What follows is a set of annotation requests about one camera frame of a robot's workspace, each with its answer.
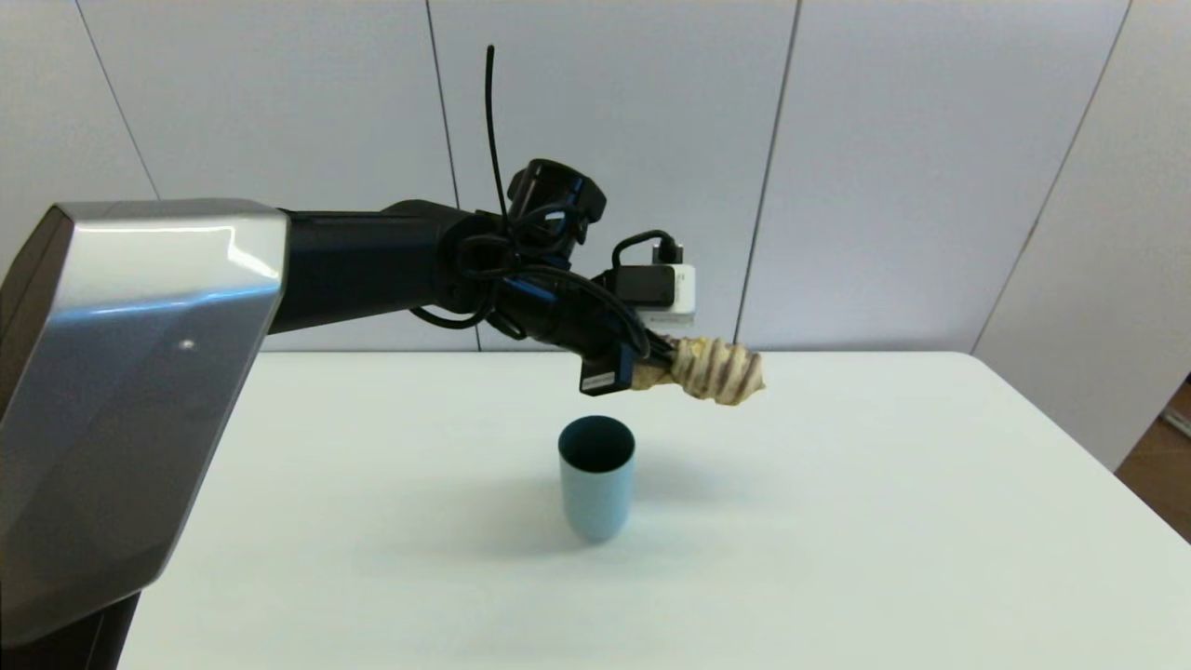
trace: robotic arm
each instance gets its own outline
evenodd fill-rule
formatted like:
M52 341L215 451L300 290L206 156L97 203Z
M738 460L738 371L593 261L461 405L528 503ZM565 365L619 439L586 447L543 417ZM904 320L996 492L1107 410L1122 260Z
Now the robotic arm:
M124 612L126 627L268 332L413 309L569 350L588 395L629 388L636 364L668 368L673 349L636 309L674 302L674 240L630 238L661 238L659 263L615 262L586 278L569 256L603 213L596 183L536 159L510 196L507 214L423 200L381 212L247 200L51 207L0 288L6 658L99 614Z

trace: table surface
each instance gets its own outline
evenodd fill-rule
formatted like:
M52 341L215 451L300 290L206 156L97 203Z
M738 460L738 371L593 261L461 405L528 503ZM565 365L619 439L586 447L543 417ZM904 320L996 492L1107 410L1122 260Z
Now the table surface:
M765 365L721 408L569 355L262 355L121 669L1191 668L1191 547L983 364ZM596 547L587 414L638 445Z

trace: wire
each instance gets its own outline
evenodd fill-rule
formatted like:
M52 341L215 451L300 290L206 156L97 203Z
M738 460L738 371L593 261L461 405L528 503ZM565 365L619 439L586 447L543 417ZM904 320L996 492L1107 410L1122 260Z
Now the wire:
M625 237L612 248L612 267L621 267L621 252L632 246L634 244L640 244L642 242L648 242L649 239L661 239L663 249L674 249L678 243L671 237L669 232L665 230L647 230L644 232L638 232L631 237Z
M629 337L632 339L632 349L637 352L637 356L644 358L649 356L649 334L646 330L644 324L637 317L636 312L632 311L628 305L624 303L621 298L617 298L611 290L596 283L586 276L580 276L573 271L561 269L557 267L548 264L532 264L525 265L518 269L509 270L510 275L534 275L540 276L553 276L555 278L561 278L563 281L570 282L573 286L586 290L597 299L599 299L606 307L616 312L624 326L629 330Z
M500 218L509 221L509 207L505 206L505 187L500 179L500 162L497 159L497 130L492 121L492 70L497 57L497 46L488 44L488 55L484 73L484 114L488 121L488 152L492 154L492 174L497 177L497 198L500 199Z
M592 280L585 276L580 276L573 271L561 269L554 265L522 264L522 256L541 257L557 252L562 248L562 245L566 244L567 240L572 238L570 234L559 234L559 238L550 246L544 246L544 248L526 246L520 240L520 236L525 230L528 230L534 224L544 221L547 217L549 217L550 214L562 213L566 217L565 224L568 226L568 230L566 232L570 232L569 227L574 226L573 221L585 215L585 212L579 207L575 207L574 205L545 205L522 214L515 221L509 220L509 207L505 203L504 180L500 179L500 161L497 158L495 123L492 120L492 71L495 68L495 52L497 52L495 45L488 44L488 50L485 60L485 73L484 73L484 112L485 112L485 119L487 120L488 125L488 152L492 156L492 175L497 181L497 198L500 200L500 218L505 225L505 232L509 234L509 237L505 238L499 234L491 234L491 233L474 234L460 242L459 251L455 256L455 263L460 273L469 278L490 281L488 295L485 299L484 306L474 314L461 320L454 320L432 314L429 311L420 307L410 311L412 311L414 315L428 323L432 323L442 327L453 327L453 328L472 327L473 325L479 324L485 318L488 318L490 315L495 315L498 317L498 320L501 321L501 325L505 325L509 330L515 328L513 332L520 334L520 339L523 339L525 337L525 327L522 326L516 320L513 320L512 318L510 318L504 312L497 309L495 280L507 276L535 275L535 274L538 276L550 276L554 278L567 281L572 286L576 286L578 288L586 290L591 295L596 296L599 301L604 302L604 305L612 312L615 312L623 321L625 328L629 332L629 337L632 340L632 349L637 352L637 355L641 357L648 357L650 351L648 330L646 330L646 326L641 323L641 319L637 317L636 312L634 312L628 305L624 303L624 301L617 298L607 288L604 288L603 286L593 282ZM661 234L663 236L662 237L663 240L668 240L669 244L674 243L673 237L660 230L650 231L650 234L653 236ZM643 239L626 240L628 244L625 242L622 242L622 244L628 246L640 240ZM467 265L467 262L464 262L467 259L467 252L481 245L492 245L503 248L504 255L500 258L500 263L498 263L498 267L487 269L475 269ZM617 256L619 255L619 251L621 246L618 246L616 251ZM509 330L506 330L506 327L500 327L500 330L507 334L510 332Z
M436 313L431 313L424 307L413 307L410 309L413 315L425 320L431 325L437 325L438 327L445 327L448 330L467 330L468 327L474 327L488 318L488 314L497 308L497 289L495 286L488 284L488 293L484 298L484 303L479 309L472 315L461 319L444 318Z

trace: cup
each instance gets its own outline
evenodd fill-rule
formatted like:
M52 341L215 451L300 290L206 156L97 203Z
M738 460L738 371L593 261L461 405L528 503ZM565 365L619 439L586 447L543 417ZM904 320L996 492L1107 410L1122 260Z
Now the cup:
M609 417L585 417L559 436L562 511L580 538L612 539L629 519L632 453L629 427Z

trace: cup rim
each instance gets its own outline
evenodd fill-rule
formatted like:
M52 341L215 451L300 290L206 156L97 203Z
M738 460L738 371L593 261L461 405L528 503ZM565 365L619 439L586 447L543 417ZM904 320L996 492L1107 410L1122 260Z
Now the cup rim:
M559 434L562 462L591 475L615 472L632 461L637 443L623 422L611 417L579 418Z

